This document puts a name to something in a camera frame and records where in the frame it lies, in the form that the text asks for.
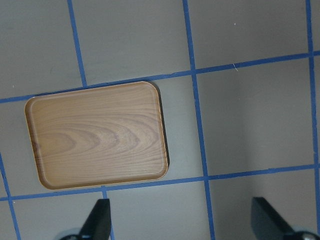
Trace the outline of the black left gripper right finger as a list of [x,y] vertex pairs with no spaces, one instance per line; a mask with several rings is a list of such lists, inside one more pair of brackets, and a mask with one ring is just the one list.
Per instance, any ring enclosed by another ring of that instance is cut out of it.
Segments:
[[264,197],[251,200],[251,228],[257,240],[294,240],[296,235]]

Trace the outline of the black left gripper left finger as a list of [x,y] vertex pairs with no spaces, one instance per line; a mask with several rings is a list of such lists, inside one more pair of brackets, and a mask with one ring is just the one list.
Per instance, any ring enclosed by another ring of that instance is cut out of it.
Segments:
[[111,235],[109,199],[98,199],[79,231],[81,240],[108,240]]

